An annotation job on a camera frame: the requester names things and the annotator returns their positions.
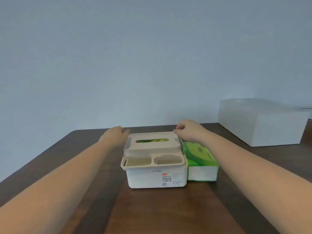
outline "white plastic tissue box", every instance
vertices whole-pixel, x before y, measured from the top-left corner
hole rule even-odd
[[[309,111],[258,98],[221,100],[218,122],[254,146],[300,143]]]
[[[173,132],[130,134],[120,165],[131,188],[182,187],[187,182],[183,144]]]

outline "white wall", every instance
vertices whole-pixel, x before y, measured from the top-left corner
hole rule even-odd
[[[0,0],[0,181],[76,129],[312,106],[312,0]]]

